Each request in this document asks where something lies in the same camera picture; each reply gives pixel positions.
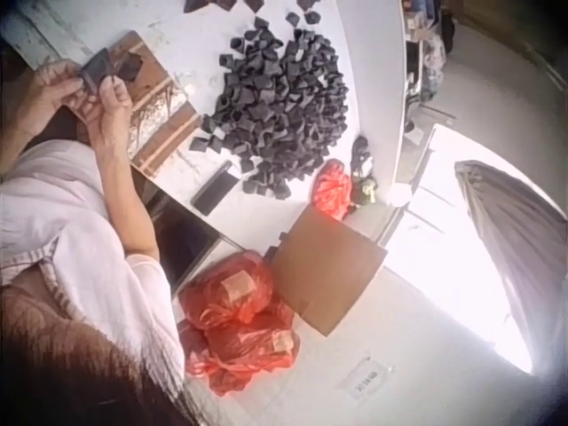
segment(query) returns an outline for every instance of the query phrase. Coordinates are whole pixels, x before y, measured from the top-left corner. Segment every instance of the red plastic bag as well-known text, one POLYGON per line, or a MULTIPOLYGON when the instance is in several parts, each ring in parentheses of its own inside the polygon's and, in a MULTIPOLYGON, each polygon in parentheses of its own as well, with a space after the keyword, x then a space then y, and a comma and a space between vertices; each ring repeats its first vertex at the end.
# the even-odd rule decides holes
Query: red plastic bag
POLYGON ((218 363, 209 352, 209 344, 205 335, 184 319, 177 324, 179 341, 184 349, 185 372, 195 377, 208 377, 219 370, 218 363))
POLYGON ((209 377, 209 387, 219 396, 242 391, 254 374, 294 364, 300 339, 291 330, 294 312, 274 295, 267 308, 248 325, 229 322, 201 331, 189 321, 180 324, 185 370, 209 377))
POLYGON ((329 160, 313 185, 312 204, 335 220, 343 220, 351 202, 351 178, 343 163, 329 160))
POLYGON ((250 323, 272 298, 272 270, 253 251, 230 256, 179 294, 185 317, 207 330, 228 321, 250 323))
POLYGON ((258 314, 250 324, 229 323, 205 331, 211 356, 223 369, 258 373, 290 368, 300 339, 273 313, 258 314))

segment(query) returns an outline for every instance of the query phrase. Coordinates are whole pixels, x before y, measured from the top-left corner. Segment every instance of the woman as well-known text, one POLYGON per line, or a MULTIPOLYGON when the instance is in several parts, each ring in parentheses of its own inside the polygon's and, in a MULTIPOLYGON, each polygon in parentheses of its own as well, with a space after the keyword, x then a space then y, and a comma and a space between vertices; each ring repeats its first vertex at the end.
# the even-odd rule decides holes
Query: woman
POLYGON ((199 424, 154 228, 127 155, 131 100, 78 66, 36 73, 0 140, 2 409, 13 424, 199 424), (91 146, 21 154, 57 110, 91 146))

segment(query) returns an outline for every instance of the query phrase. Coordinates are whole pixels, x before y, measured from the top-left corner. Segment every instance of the white sticker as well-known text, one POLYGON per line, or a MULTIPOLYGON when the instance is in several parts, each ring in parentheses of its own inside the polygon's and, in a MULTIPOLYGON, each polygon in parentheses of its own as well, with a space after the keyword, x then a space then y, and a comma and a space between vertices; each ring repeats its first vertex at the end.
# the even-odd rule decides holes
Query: white sticker
POLYGON ((391 371, 392 367, 385 367, 365 358, 339 383, 339 387, 356 400, 362 400, 375 394, 386 382, 391 371))
POLYGON ((229 278, 221 281, 221 285, 225 287, 231 303, 256 290, 255 281, 246 271, 239 271, 231 275, 229 278))
POLYGON ((272 346, 275 352, 291 352, 294 349, 294 339, 290 330, 280 330, 272 333, 272 346))

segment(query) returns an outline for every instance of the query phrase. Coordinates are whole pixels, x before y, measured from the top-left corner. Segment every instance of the brown cardboard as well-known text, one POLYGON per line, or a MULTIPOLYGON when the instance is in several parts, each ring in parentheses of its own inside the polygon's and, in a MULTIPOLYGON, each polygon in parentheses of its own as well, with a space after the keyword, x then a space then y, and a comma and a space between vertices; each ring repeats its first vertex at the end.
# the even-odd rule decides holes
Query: brown cardboard
POLYGON ((308 324, 329 335, 376 275, 386 253, 309 206, 274 258, 275 286, 308 324))

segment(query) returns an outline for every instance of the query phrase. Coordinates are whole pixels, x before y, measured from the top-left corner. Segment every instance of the wooden board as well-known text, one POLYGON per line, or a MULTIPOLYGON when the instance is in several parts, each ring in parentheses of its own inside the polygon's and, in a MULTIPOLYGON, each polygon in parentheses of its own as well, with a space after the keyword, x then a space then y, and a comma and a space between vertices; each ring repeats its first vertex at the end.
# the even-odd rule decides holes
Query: wooden board
POLYGON ((130 31, 109 52, 116 67, 127 52, 142 57, 136 80, 126 83, 133 105, 129 155, 136 169, 154 178, 166 159, 201 127, 201 117, 138 33, 130 31))

